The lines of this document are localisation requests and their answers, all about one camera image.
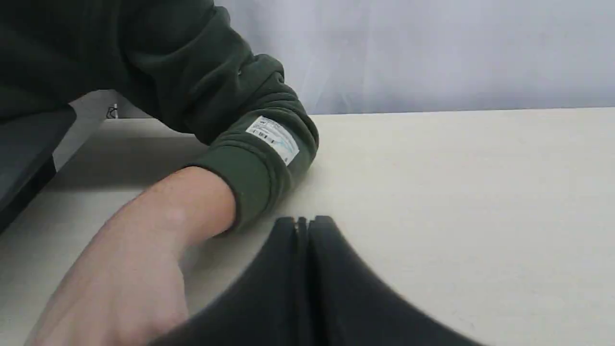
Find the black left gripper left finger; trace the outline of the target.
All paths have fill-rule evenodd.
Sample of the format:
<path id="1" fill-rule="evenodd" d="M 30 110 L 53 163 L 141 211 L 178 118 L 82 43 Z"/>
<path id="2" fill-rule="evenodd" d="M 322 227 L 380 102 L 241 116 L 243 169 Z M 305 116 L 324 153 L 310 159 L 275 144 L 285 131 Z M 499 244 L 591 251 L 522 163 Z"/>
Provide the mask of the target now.
<path id="1" fill-rule="evenodd" d="M 295 221 L 281 218 L 243 274 L 154 346 L 298 346 Z"/>

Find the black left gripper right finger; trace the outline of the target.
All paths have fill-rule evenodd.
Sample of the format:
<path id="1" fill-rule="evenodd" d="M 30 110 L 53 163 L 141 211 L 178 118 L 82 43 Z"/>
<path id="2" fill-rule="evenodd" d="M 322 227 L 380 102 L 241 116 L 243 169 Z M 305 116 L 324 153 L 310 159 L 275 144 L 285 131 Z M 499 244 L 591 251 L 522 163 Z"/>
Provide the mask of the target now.
<path id="1" fill-rule="evenodd" d="M 319 346 L 476 346 L 407 302 L 367 265 L 329 216 L 307 229 L 306 284 Z"/>

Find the green sleeved forearm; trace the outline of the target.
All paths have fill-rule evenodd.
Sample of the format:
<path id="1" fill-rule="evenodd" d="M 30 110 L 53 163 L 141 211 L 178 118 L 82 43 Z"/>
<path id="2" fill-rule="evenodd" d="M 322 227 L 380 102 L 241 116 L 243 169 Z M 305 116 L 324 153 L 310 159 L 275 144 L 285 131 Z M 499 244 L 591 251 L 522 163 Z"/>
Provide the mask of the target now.
<path id="1" fill-rule="evenodd" d="M 305 175 L 316 125 L 283 66 L 256 55 L 212 0 L 3 0 L 1 115 L 112 89 L 207 149 L 125 206 L 75 268 L 169 263 L 254 222 Z"/>

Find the person's open hand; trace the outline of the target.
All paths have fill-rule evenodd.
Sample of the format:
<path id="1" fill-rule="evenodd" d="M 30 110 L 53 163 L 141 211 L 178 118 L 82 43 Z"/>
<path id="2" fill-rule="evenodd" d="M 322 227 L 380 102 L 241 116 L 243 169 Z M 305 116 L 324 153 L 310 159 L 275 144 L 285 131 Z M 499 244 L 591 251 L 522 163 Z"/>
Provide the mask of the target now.
<path id="1" fill-rule="evenodd" d="M 105 226 L 49 299 L 27 346 L 145 346 L 187 321 L 182 243 Z"/>

